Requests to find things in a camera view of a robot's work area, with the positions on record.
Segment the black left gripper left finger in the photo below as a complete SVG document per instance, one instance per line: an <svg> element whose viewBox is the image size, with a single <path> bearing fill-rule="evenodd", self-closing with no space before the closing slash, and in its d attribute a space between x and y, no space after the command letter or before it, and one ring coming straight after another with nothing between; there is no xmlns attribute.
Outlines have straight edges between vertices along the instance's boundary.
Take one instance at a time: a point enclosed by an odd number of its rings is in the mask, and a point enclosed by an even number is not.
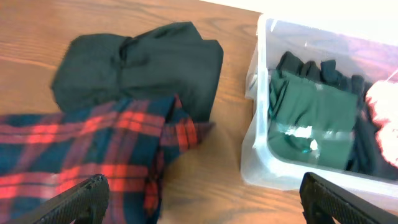
<svg viewBox="0 0 398 224"><path fill-rule="evenodd" d="M108 180L96 174L6 224L101 224L108 204Z"/></svg>

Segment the pink shirt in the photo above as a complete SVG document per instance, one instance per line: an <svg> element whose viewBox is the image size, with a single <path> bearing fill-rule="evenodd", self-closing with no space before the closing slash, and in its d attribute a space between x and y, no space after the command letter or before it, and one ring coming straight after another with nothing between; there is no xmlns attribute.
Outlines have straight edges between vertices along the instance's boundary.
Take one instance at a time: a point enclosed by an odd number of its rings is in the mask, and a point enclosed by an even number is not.
<svg viewBox="0 0 398 224"><path fill-rule="evenodd" d="M365 97L371 119L379 128L375 134L382 157L397 167L397 83L377 81Z"/></svg>

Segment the black taped garment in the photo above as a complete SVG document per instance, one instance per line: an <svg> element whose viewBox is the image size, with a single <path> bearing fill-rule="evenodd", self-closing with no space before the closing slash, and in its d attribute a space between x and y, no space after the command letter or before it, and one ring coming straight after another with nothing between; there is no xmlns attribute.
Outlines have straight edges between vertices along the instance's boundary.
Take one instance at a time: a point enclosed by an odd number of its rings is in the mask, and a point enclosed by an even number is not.
<svg viewBox="0 0 398 224"><path fill-rule="evenodd" d="M354 144L345 169L383 179L397 180L397 168L381 156L374 136L377 127L371 121L368 107L364 102L365 92L371 86L369 82L366 82L361 75L344 76L336 69L335 60L323 61L318 67L314 61L302 62L291 52L285 52L282 55L277 69L294 72L299 77L355 94L358 101Z"/></svg>

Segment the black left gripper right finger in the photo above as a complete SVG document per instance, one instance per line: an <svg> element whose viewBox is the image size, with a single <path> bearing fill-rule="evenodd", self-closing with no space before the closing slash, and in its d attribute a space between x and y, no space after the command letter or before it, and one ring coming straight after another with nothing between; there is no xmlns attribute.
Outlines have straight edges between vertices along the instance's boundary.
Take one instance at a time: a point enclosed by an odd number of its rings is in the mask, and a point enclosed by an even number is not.
<svg viewBox="0 0 398 224"><path fill-rule="evenodd" d="M363 200L313 172L300 185L303 215L308 224L394 224L397 216Z"/></svg>

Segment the red plaid flannel shirt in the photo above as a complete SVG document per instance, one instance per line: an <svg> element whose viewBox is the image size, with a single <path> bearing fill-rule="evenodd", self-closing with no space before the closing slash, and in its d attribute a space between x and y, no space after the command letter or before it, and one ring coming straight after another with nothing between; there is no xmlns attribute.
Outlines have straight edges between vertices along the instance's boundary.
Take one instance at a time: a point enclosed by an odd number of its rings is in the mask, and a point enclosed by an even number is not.
<svg viewBox="0 0 398 224"><path fill-rule="evenodd" d="M176 96L69 113L1 116L1 221L95 174L109 183L105 223L156 223L164 170L212 129Z"/></svg>

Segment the green garment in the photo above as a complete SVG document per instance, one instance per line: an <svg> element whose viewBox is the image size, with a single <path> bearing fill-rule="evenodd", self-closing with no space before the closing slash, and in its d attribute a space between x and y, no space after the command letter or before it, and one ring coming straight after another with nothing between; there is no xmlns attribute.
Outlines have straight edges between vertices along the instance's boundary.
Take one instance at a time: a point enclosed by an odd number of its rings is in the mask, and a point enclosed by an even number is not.
<svg viewBox="0 0 398 224"><path fill-rule="evenodd" d="M345 169L358 97L274 70L269 84L268 145L278 157Z"/></svg>

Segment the large black garment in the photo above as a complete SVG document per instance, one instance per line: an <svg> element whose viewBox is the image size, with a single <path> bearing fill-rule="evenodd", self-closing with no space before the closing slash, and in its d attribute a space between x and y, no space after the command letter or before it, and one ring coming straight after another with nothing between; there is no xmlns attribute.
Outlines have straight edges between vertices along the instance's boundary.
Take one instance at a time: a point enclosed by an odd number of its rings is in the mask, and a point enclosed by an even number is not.
<svg viewBox="0 0 398 224"><path fill-rule="evenodd" d="M223 63L217 40L192 22L174 22L135 37L75 38L52 82L55 102L73 111L121 98L178 95L195 121L208 121Z"/></svg>

